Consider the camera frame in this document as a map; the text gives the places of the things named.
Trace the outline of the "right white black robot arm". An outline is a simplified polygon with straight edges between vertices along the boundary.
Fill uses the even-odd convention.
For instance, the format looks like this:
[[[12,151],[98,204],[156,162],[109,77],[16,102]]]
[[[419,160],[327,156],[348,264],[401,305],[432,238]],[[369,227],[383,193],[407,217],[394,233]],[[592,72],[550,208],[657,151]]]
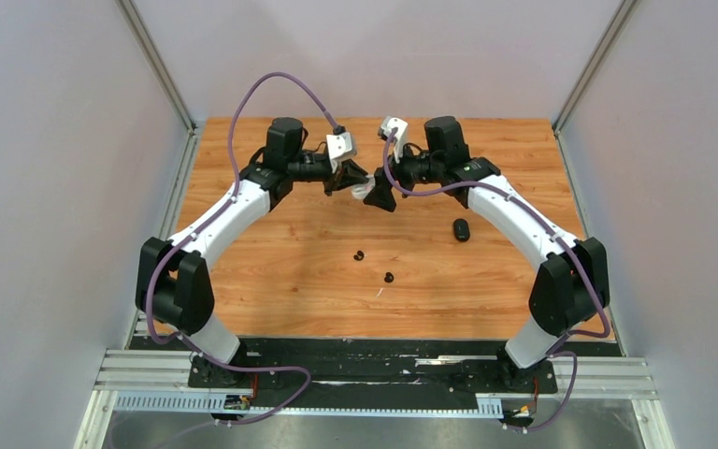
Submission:
[[[549,220],[515,190],[499,167],[472,156],[455,117],[425,122],[425,148],[409,142],[408,128],[397,117],[382,121],[382,164],[365,183],[352,188],[354,197],[394,211],[395,192],[416,196],[415,186],[428,184],[429,195],[451,196],[487,220],[536,271],[528,299],[530,316],[498,350],[492,379],[513,391],[530,385],[544,361],[569,337],[580,335],[580,324],[594,317],[602,323],[597,336],[608,337],[609,273],[604,245],[596,238],[580,239]]]

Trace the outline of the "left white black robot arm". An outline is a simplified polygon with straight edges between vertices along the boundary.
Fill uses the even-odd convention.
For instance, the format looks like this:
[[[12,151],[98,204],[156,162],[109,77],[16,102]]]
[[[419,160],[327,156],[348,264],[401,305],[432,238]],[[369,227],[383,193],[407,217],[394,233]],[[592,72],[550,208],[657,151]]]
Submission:
[[[223,252],[289,195],[297,182],[320,182],[326,195],[367,180],[353,157],[353,136],[342,125],[325,138],[319,152],[305,147],[308,130],[292,117],[274,119],[266,141],[243,167],[227,192],[188,227],[167,239],[141,246],[136,307],[147,321],[175,330],[195,348],[202,375],[213,373],[227,386],[251,374],[246,346],[215,314],[210,271]]]

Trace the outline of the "white earbud charging case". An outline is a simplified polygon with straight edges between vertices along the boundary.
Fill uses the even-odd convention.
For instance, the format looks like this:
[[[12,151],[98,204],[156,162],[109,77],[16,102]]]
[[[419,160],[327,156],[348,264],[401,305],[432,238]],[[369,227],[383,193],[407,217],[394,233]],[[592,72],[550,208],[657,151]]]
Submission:
[[[366,176],[362,183],[357,183],[351,187],[352,197],[356,200],[363,201],[375,187],[375,178],[371,175]]]

